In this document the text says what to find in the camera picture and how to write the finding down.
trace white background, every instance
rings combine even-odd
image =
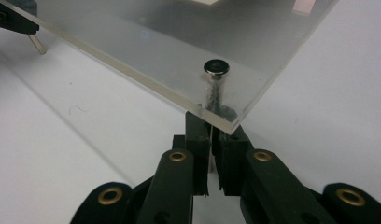
[[[69,223],[109,181],[152,176],[185,111],[46,30],[40,56],[0,29],[0,224]],[[242,123],[309,188],[381,202],[381,0],[340,1]],[[193,223],[244,223],[236,198],[195,198]]]

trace screw hole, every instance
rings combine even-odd
[[[123,192],[120,188],[105,189],[98,195],[98,203],[102,205],[110,205],[116,203],[123,196]]]
[[[365,199],[352,189],[338,189],[336,191],[336,196],[343,202],[353,206],[360,207],[365,205]]]
[[[169,156],[171,161],[183,161],[187,158],[187,155],[183,152],[173,152]]]
[[[267,154],[266,152],[256,152],[254,153],[254,158],[258,161],[270,161],[272,159],[272,156]]]

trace black plastic part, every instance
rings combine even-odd
[[[0,3],[0,27],[25,34],[25,35],[34,35],[39,30],[39,26],[34,22],[24,18],[22,15],[14,12],[10,8],[2,5]]]
[[[192,195],[192,154],[184,149],[169,150],[162,155],[136,223],[190,224]]]
[[[210,143],[205,122],[190,112],[186,114],[185,149],[194,156],[194,195],[208,195]]]
[[[381,223],[381,203],[351,185],[328,185],[321,202],[339,223]]]
[[[241,126],[232,135],[214,130],[214,134],[217,133],[219,140],[217,143],[213,140],[213,154],[219,174],[219,185],[226,196],[240,196],[245,180],[246,152],[254,148]]]
[[[247,181],[251,189],[244,192],[243,200],[255,201],[254,197],[258,197],[269,223],[336,223],[274,153],[250,150],[247,164]],[[250,190],[254,194],[249,198]],[[250,209],[243,208],[242,211],[249,214]]]
[[[120,199],[112,204],[101,204],[100,194],[106,189],[119,188],[122,192]],[[134,208],[131,207],[132,189],[121,183],[107,183],[86,198],[75,213],[71,224],[124,224],[131,223],[134,218]]]

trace clear acrylic sheet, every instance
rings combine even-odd
[[[0,3],[232,133],[334,0]],[[212,59],[230,66],[220,87],[221,108],[215,110],[206,106],[211,88],[204,65]]]

